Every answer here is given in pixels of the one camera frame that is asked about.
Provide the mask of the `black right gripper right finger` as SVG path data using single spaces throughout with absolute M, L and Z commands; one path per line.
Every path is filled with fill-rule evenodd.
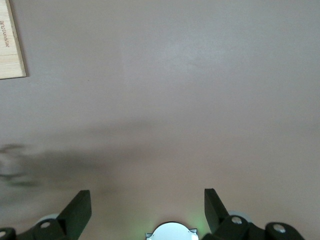
M 259 228 L 240 215 L 230 215 L 216 190 L 204 190 L 204 213 L 210 229 L 204 240 L 303 240 L 291 225 L 269 222 Z

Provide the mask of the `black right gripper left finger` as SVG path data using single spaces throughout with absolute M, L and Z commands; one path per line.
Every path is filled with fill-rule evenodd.
M 77 240 L 92 216 L 91 193 L 81 190 L 56 218 L 41 220 L 17 234 L 12 227 L 2 227 L 2 240 Z

